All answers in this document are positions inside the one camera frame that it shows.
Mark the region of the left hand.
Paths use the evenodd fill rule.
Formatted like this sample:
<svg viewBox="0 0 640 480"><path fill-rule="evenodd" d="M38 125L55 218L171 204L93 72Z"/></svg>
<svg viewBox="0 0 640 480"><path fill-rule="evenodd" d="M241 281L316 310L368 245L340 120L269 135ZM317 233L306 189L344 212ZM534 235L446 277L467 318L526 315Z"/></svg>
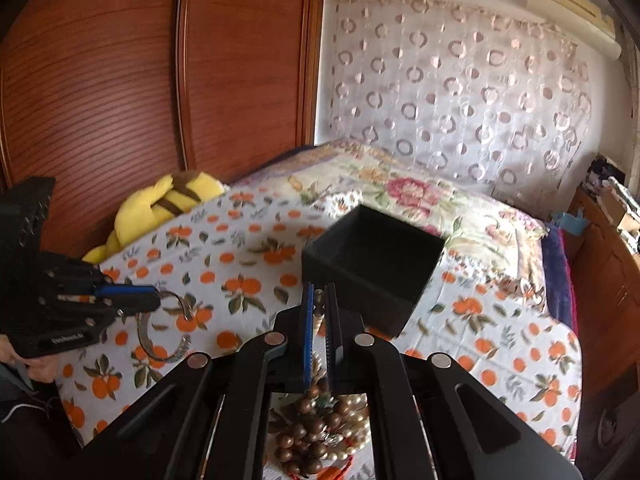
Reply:
<svg viewBox="0 0 640 480"><path fill-rule="evenodd" d="M58 376L58 356L40 356L35 359L22 358L15 352L6 335L0 335L0 361L11 366L25 365L27 376L35 382L50 384Z"/></svg>

